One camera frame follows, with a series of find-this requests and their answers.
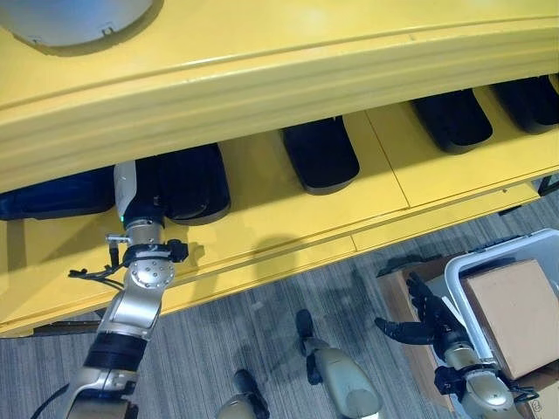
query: black cable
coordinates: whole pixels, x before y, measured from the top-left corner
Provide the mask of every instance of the black cable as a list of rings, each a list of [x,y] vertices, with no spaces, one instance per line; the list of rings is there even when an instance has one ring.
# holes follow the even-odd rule
[[[91,273],[87,272],[87,269],[82,269],[81,271],[71,270],[68,273],[68,277],[70,277],[70,278],[80,278],[80,279],[85,279],[85,280],[88,280],[88,281],[99,282],[100,284],[111,286],[114,289],[120,291],[124,288],[123,285],[118,281],[115,281],[113,279],[108,278],[108,276],[117,272],[122,266],[124,266],[124,263],[118,264],[116,266],[107,265],[107,266],[105,266],[104,271],[91,272]]]
[[[39,415],[41,414],[41,412],[43,410],[45,410],[45,408],[57,397],[59,397],[60,395],[63,395],[67,389],[68,389],[69,384],[66,384],[65,386],[62,386],[61,388],[59,388],[58,390],[56,390],[54,393],[52,393],[52,395],[46,399],[43,404],[41,404],[37,410],[35,410],[35,413],[33,413],[33,416],[31,417],[31,419],[38,419]]]
[[[519,387],[519,386],[512,386],[510,389],[513,393],[520,393],[514,398],[515,403],[524,403],[529,402],[530,400],[537,399],[540,397],[537,391],[535,391],[534,387]]]

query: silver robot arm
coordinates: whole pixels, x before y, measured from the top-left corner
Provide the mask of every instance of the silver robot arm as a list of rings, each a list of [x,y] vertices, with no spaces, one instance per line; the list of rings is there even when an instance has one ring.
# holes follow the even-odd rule
[[[251,373],[239,369],[233,377],[239,394],[232,397],[217,412],[217,419],[268,419],[268,403]]]
[[[337,412],[348,419],[373,419],[383,399],[365,372],[342,350],[314,337],[313,321],[307,310],[297,313],[300,349],[307,358],[310,384],[324,384]]]
[[[417,274],[413,272],[407,284],[421,321],[395,323],[377,318],[376,325],[398,342],[433,345],[447,365],[435,371],[435,386],[442,395],[455,394],[472,419],[521,419],[515,402],[536,398],[537,393],[532,388],[517,388],[496,365],[483,363],[466,329]],[[515,400],[513,391],[522,396]]]
[[[118,243],[128,245],[118,266],[127,267],[124,289],[106,310],[86,361],[63,396],[58,419],[136,418],[137,408],[122,396],[135,390],[137,369],[159,317],[163,292],[175,276],[173,264],[188,256],[180,241],[162,241],[162,212],[153,199],[155,181],[146,181],[147,173],[143,183],[137,182],[135,164],[115,168],[117,207],[126,234],[107,236],[113,265],[112,251]],[[82,271],[74,276],[80,274],[87,275]]]

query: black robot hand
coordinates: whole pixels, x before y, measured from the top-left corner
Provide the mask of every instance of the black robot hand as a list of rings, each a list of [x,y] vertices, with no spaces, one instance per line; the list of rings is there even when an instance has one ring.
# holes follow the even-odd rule
[[[446,349],[456,343],[471,345],[466,329],[415,272],[406,283],[420,321],[396,323],[376,318],[375,324],[384,334],[408,345],[433,345],[440,359],[444,359]]]

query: cardboard box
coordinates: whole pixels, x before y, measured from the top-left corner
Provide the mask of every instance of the cardboard box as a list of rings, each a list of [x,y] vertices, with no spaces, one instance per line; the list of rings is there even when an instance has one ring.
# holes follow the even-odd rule
[[[425,281],[444,274],[445,266],[450,259],[436,259],[424,264],[418,264],[401,271],[389,273],[377,279],[392,321],[418,321],[415,307],[408,295],[405,284],[411,271],[415,271]],[[430,346],[402,345],[402,349],[410,364],[411,374],[422,395],[450,411],[454,410],[450,397],[441,395],[435,387],[435,369],[438,362]]]
[[[533,386],[540,397],[518,406],[525,419],[559,418],[559,361],[518,380],[520,386]]]
[[[482,272],[462,284],[508,378],[559,359],[559,300],[536,260]]]

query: gray carpet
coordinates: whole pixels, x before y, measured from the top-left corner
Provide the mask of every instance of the gray carpet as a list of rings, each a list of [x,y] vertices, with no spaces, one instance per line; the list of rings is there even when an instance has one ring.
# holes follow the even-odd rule
[[[234,393],[231,375],[249,368],[260,381],[272,418],[335,419],[320,386],[307,384],[295,346],[293,318],[302,307],[317,333],[343,348],[383,396],[385,418],[449,418],[425,400],[401,346],[373,319],[386,307],[376,273],[389,258],[451,254],[499,237],[559,229],[559,193],[505,216],[486,216],[423,237],[309,271],[160,320],[141,365],[134,400],[142,419],[212,418]],[[0,340],[0,417],[25,419],[81,365],[92,335]],[[54,402],[44,412],[54,417]]]

